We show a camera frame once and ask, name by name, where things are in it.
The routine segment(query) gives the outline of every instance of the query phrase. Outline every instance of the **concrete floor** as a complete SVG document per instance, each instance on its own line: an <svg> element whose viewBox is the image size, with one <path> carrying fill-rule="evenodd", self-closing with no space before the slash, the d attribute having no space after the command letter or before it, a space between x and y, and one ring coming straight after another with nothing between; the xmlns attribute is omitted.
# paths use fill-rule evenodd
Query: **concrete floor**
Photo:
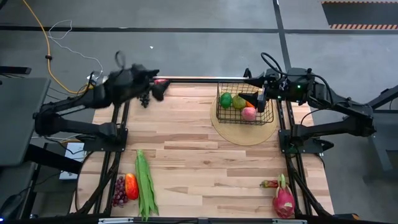
<svg viewBox="0 0 398 224"><path fill-rule="evenodd" d="M30 0L45 26L72 19L74 26L150 28L240 28L276 29L272 0ZM319 1L279 0L285 29L327 30ZM0 11L0 25L37 26L22 1L9 1ZM43 33L0 31L0 62L28 66L31 77L48 77ZM54 32L54 36L63 33ZM343 96L365 103L398 83L398 35L308 35L287 34L287 50L293 67L312 67ZM87 56L97 57L105 74L117 69L114 53L123 50L127 62L158 68L162 75L240 77L246 67L258 74L267 66L259 54L268 52L284 66L279 35L205 32L71 32L60 41ZM53 73L72 90L79 89L98 64L61 49L51 42ZM62 90L55 82L52 87ZM49 90L58 98L63 95ZM398 108L398 102L392 104ZM329 111L315 113L315 124L341 119ZM93 111L70 115L91 121ZM365 184L362 176L377 167L374 150L366 138L337 135L325 138L335 147L325 153L326 175L336 213L357 213L362 219L398 222L396 184ZM38 213L67 213L68 205L54 197L41 196Z"/></svg>

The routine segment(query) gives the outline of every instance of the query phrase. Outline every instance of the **wire basket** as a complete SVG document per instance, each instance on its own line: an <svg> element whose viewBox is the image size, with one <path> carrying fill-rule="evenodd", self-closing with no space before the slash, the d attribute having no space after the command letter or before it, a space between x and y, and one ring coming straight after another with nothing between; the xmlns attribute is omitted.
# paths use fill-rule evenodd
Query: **wire basket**
<svg viewBox="0 0 398 224"><path fill-rule="evenodd" d="M245 84L245 83L218 83L217 84L217 110L216 115L218 122L230 124L251 124L264 125L274 121L274 110L272 100L266 102L266 108L263 113L258 113L254 121L246 121L242 118L242 111L235 109L232 104L228 109L224 109L220 105L220 96L223 93L230 93L232 97L238 93L262 93L261 88Z"/></svg>

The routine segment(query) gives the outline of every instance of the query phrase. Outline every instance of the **pink dragon fruit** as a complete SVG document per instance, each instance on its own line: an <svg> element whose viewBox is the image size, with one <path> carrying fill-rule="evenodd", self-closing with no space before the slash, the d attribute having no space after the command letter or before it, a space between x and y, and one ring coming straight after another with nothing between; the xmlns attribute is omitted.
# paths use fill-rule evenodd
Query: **pink dragon fruit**
<svg viewBox="0 0 398 224"><path fill-rule="evenodd" d="M291 189L286 185L285 175L278 177L278 188L272 201L274 210L281 218L289 218L294 214L294 198Z"/></svg>

